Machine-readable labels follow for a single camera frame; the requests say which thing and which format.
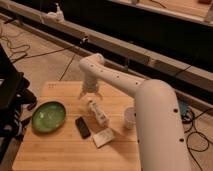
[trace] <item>chair leg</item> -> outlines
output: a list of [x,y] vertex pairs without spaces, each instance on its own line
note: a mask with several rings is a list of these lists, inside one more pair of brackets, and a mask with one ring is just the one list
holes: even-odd
[[10,144],[10,141],[12,140],[11,137],[5,137],[1,143],[1,146],[0,146],[0,164],[2,163],[2,160],[4,158],[4,155],[7,151],[7,148]]

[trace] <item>screw hole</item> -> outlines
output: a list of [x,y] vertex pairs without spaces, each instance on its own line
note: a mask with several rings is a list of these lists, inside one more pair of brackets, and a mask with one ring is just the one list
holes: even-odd
[[183,139],[183,138],[180,138],[179,141],[180,141],[180,142],[184,142],[184,139]]
[[175,113],[178,113],[178,109],[174,109],[173,111],[174,111]]

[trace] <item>black smartphone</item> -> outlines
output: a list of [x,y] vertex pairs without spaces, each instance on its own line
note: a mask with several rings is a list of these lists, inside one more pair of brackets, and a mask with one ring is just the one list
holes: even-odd
[[75,124],[83,139],[85,139],[91,135],[89,128],[82,117],[77,118],[75,120]]

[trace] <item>green bowl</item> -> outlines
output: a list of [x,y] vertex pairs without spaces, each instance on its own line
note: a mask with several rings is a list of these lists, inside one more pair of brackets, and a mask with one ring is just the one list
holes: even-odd
[[47,102],[39,106],[32,116],[33,129],[49,133],[59,128],[65,120],[65,107],[59,102]]

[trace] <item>black chair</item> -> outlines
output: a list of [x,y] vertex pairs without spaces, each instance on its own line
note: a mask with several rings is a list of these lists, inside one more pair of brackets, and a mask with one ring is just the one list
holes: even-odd
[[30,118],[20,121],[23,104],[28,110],[36,106],[37,99],[27,88],[30,82],[18,72],[0,44],[0,163],[12,138],[23,138],[24,127]]

